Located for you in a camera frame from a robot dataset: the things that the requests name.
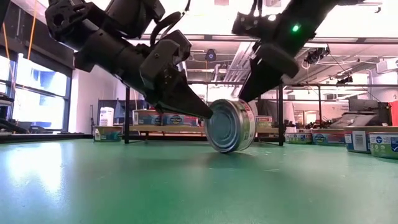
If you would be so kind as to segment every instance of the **window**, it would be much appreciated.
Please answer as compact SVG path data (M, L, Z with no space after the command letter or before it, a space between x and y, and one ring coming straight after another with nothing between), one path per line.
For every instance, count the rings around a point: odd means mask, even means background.
M8 80L10 70L10 60L6 57L0 56L0 80Z
M60 97L17 89L12 118L47 129L62 129L64 103Z
M45 90L65 96L67 89L66 75L55 72L23 57L18 56L17 84Z
M0 83L0 93L6 93L7 86L4 83Z

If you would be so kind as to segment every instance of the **wooden shelf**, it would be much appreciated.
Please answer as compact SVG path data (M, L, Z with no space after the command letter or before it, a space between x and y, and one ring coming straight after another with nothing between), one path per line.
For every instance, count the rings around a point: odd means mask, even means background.
M203 127L191 126L146 126L146 125L130 125L130 131L159 131L165 133L189 132L189 133L204 133ZM257 127L257 133L277 134L277 128L263 128Z

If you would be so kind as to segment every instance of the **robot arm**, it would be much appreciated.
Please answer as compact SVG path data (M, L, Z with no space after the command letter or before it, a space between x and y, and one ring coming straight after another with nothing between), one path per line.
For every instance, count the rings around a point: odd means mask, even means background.
M295 55L314 38L327 13L341 2L291 0L274 22L269 22L267 16L238 13L233 33L259 39L253 48L251 75L239 97L251 101L277 86L283 74L294 77L299 71ZM261 11L262 0L254 0L252 12L256 6ZM143 94L161 113L210 118L213 112L190 89L185 74L177 67L189 57L191 43L179 30L164 35L184 13L175 12L162 20L164 14L159 0L111 0L105 11L84 0L49 0L45 17L50 35L77 51L76 68L90 72L94 65L102 67ZM150 46L134 46L126 40L141 38L152 20L157 26ZM167 27L155 42L157 34Z
M126 40L140 38L152 20L159 27L172 25L180 19L179 12L160 21L165 11L159 0L113 0L105 11L83 0L49 3L45 16L50 35L77 51L76 68L90 72L94 65L102 67L143 94L161 113L212 116L178 70L177 64L189 57L192 46L179 30L157 43L155 33L151 46L134 46Z

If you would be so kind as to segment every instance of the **black cable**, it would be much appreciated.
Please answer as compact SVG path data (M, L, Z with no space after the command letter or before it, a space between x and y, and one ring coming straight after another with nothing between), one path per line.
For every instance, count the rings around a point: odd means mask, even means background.
M261 17L262 16L262 0L258 0L257 8L259 10L259 17Z
M150 42L149 42L150 45L155 44L156 37L158 36L158 34L162 31L162 29L167 27L162 36L166 35L170 31L170 29L172 29L182 19L182 17L187 13L187 11L189 11L190 5L191 5L191 0L188 0L187 5L185 6L185 9L182 13L181 12L171 13L165 19L158 22L154 30L150 34Z
M157 35L162 31L162 29L174 24L175 22L178 22L181 18L181 12L173 12L170 15L168 15L165 19L161 20L158 22L150 34L150 45L154 45L156 42L156 37Z

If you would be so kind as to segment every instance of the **green led light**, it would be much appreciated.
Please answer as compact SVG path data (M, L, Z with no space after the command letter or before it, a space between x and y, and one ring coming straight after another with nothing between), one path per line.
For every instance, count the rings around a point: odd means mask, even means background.
M293 26L292 31L297 32L297 31L299 31L299 29L300 29L300 25L296 24Z

